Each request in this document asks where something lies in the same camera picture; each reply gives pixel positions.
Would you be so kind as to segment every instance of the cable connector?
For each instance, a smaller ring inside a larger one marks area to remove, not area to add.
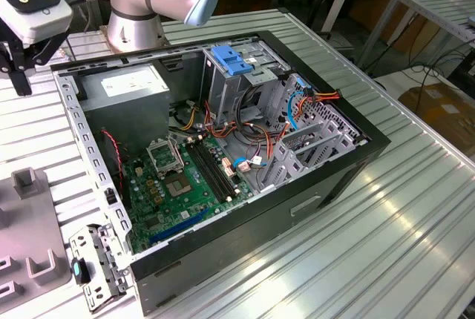
[[[315,92],[312,88],[305,88],[304,95],[312,100],[312,106],[315,106]]]

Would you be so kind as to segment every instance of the table leg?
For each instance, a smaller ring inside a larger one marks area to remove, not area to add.
[[[332,30],[333,24],[340,13],[341,7],[343,6],[345,0],[335,0],[333,1],[332,8],[330,9],[327,19],[325,20],[324,26],[321,28],[322,32],[330,32]]]
[[[391,37],[387,40],[387,45],[388,46],[391,46],[392,43],[397,40],[397,38],[399,38],[399,36],[401,35],[402,31],[405,29],[405,27],[407,26],[407,24],[409,23],[409,21],[413,18],[413,16],[415,15],[415,12],[414,10],[412,9],[409,9],[406,14],[404,15],[404,17],[401,19],[401,22],[399,22],[398,24],[398,27],[396,27],[396,29],[394,30],[393,34],[391,35]]]
[[[414,16],[414,11],[409,9],[404,15],[404,17],[401,19],[401,22],[399,22],[398,27],[396,27],[391,37],[387,40],[388,46],[390,46],[394,42],[394,40],[396,40],[401,35],[402,31],[404,30],[404,28],[406,27],[406,25],[409,23],[409,21],[412,19],[413,16]]]
[[[379,19],[378,23],[374,27],[373,32],[371,32],[370,37],[364,44],[363,50],[361,51],[361,55],[356,60],[356,65],[359,68],[362,68],[363,64],[366,62],[366,59],[368,58],[371,51],[373,50],[374,44],[378,40],[378,37],[381,35],[381,32],[383,31],[384,27],[386,26],[386,24],[389,22],[389,19],[393,15],[394,9],[398,2],[399,0],[389,1],[389,4],[387,5],[386,10],[384,10],[381,18]]]

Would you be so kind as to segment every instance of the aluminum workbench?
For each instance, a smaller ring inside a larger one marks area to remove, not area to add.
[[[390,139],[331,205],[227,267],[151,318],[457,318],[475,295],[475,165],[290,14],[165,24],[172,43],[271,30]],[[78,59],[109,54],[100,32],[69,38]],[[0,175],[45,169],[65,243],[100,223],[51,74],[18,98],[0,83]],[[134,293],[98,313],[138,318]],[[3,318],[86,318],[74,280]]]
[[[390,0],[358,58],[357,65],[360,68],[363,67],[371,54],[374,44],[399,4],[406,5],[409,10],[388,40],[389,45],[401,35],[414,14],[418,13],[439,25],[445,32],[444,38],[439,43],[439,48],[435,49],[438,52],[432,57],[433,61],[445,52],[444,46],[451,36],[455,36],[462,42],[470,43],[472,47],[475,46],[473,43],[475,42],[475,27],[468,24],[468,18],[475,16],[475,0]]]

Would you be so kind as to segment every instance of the red cable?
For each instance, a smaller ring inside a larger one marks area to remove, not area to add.
[[[120,176],[120,195],[122,195],[122,182],[123,182],[123,175],[122,175],[122,160],[120,159],[120,152],[119,152],[119,147],[117,147],[117,142],[116,140],[112,137],[110,133],[108,133],[106,130],[101,130],[101,132],[106,135],[111,141],[112,145],[114,146],[116,150],[116,155],[117,155],[117,162],[119,163],[119,176]]]

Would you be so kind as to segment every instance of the yellow wire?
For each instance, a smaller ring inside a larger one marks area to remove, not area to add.
[[[188,121],[188,124],[186,124],[186,126],[183,126],[181,129],[186,131],[188,130],[192,125],[193,125],[193,121],[194,121],[194,108],[193,110],[191,111],[191,116],[190,116],[190,121]]]
[[[315,95],[335,95],[337,94],[337,92],[335,93],[315,93]]]

